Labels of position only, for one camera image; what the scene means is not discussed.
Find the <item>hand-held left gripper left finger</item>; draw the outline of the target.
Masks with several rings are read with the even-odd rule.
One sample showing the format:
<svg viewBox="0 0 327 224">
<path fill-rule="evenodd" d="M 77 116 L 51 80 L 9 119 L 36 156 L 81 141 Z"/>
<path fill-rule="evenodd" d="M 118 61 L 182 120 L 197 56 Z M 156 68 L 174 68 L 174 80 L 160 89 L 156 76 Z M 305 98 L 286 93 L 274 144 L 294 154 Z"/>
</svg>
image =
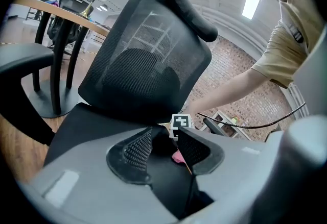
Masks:
<svg viewBox="0 0 327 224">
<path fill-rule="evenodd" d="M 152 191 L 151 151 L 151 128 L 84 142 L 19 187 L 54 224 L 174 224 Z"/>
</svg>

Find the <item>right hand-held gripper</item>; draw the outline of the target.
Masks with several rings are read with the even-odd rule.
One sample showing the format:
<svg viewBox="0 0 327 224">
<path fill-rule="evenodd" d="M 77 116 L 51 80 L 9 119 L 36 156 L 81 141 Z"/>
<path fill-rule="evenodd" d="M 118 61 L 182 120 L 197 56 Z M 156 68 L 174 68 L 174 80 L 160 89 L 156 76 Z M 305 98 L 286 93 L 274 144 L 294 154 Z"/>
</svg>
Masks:
<svg viewBox="0 0 327 224">
<path fill-rule="evenodd" d="M 178 130 L 180 127 L 192 128 L 194 129 L 194 122 L 189 114 L 173 114 L 170 125 L 169 125 L 169 137 L 177 141 L 178 140 Z"/>
</svg>

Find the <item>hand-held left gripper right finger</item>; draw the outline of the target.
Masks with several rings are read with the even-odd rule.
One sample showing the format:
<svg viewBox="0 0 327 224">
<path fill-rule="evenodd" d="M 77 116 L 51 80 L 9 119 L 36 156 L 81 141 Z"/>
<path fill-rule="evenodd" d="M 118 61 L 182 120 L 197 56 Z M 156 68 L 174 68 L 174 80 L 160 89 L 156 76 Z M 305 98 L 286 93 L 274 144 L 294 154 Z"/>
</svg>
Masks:
<svg viewBox="0 0 327 224">
<path fill-rule="evenodd" d="M 179 149 L 212 203 L 181 224 L 282 224 L 290 205 L 292 130 L 252 142 L 180 129 Z"/>
</svg>

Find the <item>pink cloth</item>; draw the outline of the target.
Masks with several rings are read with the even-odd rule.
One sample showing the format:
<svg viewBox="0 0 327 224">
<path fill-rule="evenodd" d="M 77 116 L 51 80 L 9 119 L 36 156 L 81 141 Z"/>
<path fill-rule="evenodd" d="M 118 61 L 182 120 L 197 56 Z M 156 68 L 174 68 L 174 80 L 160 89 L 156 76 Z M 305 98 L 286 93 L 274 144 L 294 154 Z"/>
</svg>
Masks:
<svg viewBox="0 0 327 224">
<path fill-rule="evenodd" d="M 177 150 L 172 156 L 171 156 L 172 160 L 175 162 L 175 163 L 183 163 L 185 164 L 185 160 L 180 152 L 180 150 Z"/>
</svg>

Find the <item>white square table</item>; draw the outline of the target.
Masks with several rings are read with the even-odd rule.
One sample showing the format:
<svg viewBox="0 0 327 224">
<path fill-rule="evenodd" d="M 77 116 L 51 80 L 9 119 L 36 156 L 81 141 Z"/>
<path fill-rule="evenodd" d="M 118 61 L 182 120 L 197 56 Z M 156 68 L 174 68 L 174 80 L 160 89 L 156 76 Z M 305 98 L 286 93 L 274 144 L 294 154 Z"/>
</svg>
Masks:
<svg viewBox="0 0 327 224">
<path fill-rule="evenodd" d="M 243 140 L 252 140 L 243 130 L 232 126 L 232 122 L 230 119 L 220 111 L 217 111 L 214 115 L 206 115 L 203 116 L 204 118 L 212 119 L 227 135 L 229 138 L 233 139 L 243 139 Z M 208 131 L 210 132 L 209 128 L 204 124 L 203 127 L 200 129 L 201 131 Z"/>
</svg>

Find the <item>black mesh office chair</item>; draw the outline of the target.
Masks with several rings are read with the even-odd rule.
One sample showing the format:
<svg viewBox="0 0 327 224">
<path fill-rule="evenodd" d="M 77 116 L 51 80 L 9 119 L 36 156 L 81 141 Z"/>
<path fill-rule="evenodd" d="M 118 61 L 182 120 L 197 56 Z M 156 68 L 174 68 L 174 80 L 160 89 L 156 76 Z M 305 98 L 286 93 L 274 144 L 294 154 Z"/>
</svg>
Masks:
<svg viewBox="0 0 327 224">
<path fill-rule="evenodd" d="M 59 0 L 59 7 L 72 13 L 80 14 L 87 8 L 91 1 L 92 0 Z M 49 46 L 50 49 L 54 48 L 62 22 L 63 19 L 61 17 L 51 17 L 51 22 L 47 30 L 47 35 L 52 40 L 52 45 Z"/>
<path fill-rule="evenodd" d="M 151 11 L 175 21 L 179 39 L 167 61 L 124 42 Z M 179 114 L 192 88 L 211 62 L 208 42 L 217 29 L 189 0 L 129 0 L 94 58 L 78 93 L 83 102 L 67 115 L 48 150 L 44 167 L 84 142 L 151 128 L 152 151 L 146 171 L 159 201 L 178 219 L 212 203 L 188 169 L 173 162 L 177 147 L 165 123 Z"/>
</svg>

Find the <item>round wooden table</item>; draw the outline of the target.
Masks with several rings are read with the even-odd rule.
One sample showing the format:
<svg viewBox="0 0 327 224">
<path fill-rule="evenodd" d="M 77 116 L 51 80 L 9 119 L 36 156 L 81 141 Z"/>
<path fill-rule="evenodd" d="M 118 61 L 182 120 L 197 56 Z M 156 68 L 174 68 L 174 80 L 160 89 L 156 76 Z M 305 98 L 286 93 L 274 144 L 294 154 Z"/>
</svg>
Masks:
<svg viewBox="0 0 327 224">
<path fill-rule="evenodd" d="M 39 0 L 14 0 L 13 3 L 43 12 L 35 37 L 35 42 L 39 44 L 42 44 L 50 16 L 55 15 L 63 19 L 54 49 L 50 50 L 54 54 L 50 79 L 40 82 L 39 71 L 35 71 L 33 73 L 34 91 L 30 94 L 29 100 L 38 114 L 43 118 L 56 118 L 66 115 L 76 105 L 79 99 L 77 90 L 72 89 L 72 82 L 77 57 L 88 30 L 106 37 L 110 29 L 91 22 L 86 17 Z M 81 26 L 81 31 L 70 57 L 66 81 L 63 82 L 60 80 L 61 63 L 69 32 L 74 24 Z"/>
</svg>

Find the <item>person's beige shirt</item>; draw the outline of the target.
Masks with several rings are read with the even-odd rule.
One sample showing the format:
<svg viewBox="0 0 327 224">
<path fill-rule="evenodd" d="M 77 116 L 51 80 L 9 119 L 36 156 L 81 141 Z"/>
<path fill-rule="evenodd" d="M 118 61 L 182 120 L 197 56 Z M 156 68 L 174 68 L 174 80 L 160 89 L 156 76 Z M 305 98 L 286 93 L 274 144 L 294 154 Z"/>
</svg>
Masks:
<svg viewBox="0 0 327 224">
<path fill-rule="evenodd" d="M 318 41 L 324 20 L 314 0 L 286 0 L 279 5 L 281 19 L 271 33 L 266 51 L 252 69 L 288 88 Z"/>
</svg>

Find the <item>long ceiling light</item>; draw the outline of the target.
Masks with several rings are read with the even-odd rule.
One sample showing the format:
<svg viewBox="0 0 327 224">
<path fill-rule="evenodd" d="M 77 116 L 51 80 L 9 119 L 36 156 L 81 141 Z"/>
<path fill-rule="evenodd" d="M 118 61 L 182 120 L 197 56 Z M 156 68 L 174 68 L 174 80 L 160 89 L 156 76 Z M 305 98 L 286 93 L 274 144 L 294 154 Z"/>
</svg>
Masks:
<svg viewBox="0 0 327 224">
<path fill-rule="evenodd" d="M 246 0 L 242 11 L 242 15 L 248 19 L 252 19 L 260 0 Z"/>
</svg>

